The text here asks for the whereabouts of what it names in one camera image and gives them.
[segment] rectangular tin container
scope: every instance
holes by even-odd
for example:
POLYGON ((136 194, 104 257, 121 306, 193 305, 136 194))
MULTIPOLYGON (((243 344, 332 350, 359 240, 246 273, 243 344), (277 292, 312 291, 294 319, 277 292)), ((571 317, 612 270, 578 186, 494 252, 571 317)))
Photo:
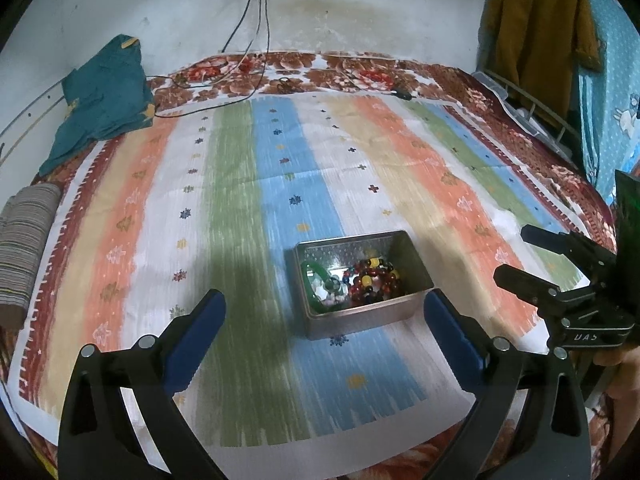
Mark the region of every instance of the rectangular tin container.
POLYGON ((294 262, 294 289, 304 311, 309 339, 360 332, 407 319, 422 307, 426 291, 433 287, 431 277, 406 231, 301 242, 294 249, 294 262), (303 285, 303 280, 307 279, 301 269, 303 262, 315 261, 331 273, 332 270, 352 266, 358 260, 377 257, 390 261, 399 272, 406 291, 404 296, 338 312, 317 314, 313 311, 303 285))

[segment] brown sweater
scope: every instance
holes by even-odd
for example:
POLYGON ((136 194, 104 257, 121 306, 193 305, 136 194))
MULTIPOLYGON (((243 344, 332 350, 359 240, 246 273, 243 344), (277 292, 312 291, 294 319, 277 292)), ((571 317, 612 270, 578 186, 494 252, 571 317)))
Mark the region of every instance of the brown sweater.
POLYGON ((494 72, 562 118, 574 62, 602 69, 589 0, 488 0, 485 22, 497 33, 494 72))

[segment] screw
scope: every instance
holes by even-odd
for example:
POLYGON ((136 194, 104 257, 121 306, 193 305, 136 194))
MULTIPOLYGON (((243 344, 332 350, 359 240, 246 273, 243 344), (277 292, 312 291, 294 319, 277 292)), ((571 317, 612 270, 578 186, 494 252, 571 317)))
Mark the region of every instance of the screw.
POLYGON ((503 337, 494 337, 494 347, 500 352, 506 352, 511 348, 511 344, 503 337))
POLYGON ((138 346, 140 348, 151 348, 156 343, 156 336, 154 335, 143 335, 140 339, 138 339, 138 346))
POLYGON ((558 359, 566 359, 567 358, 567 353, 566 350, 564 348, 562 348, 561 346, 556 346, 554 348, 554 355, 558 358, 558 359))
POLYGON ((80 351, 80 355, 82 357, 91 357, 95 352, 95 346, 94 345, 84 345, 80 351))

